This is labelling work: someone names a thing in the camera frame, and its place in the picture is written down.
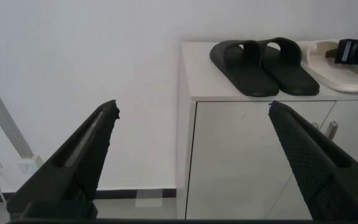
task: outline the silver handle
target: silver handle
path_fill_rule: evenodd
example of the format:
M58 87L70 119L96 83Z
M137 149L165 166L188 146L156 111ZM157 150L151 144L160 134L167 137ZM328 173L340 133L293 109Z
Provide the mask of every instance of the silver handle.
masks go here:
M328 130L326 135L327 138L329 140L333 140L337 130L338 130L338 123L336 121L330 122L328 125Z
M319 128L319 126L318 126L318 123L316 123L316 122L313 122L311 125L313 125L313 127L315 127L315 128Z

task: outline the white wall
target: white wall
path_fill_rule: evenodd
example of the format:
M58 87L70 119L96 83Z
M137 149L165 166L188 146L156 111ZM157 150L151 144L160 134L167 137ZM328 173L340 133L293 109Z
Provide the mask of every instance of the white wall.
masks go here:
M175 187L180 42L277 36L358 38L358 0L0 1L0 97L45 161L117 99L99 188Z

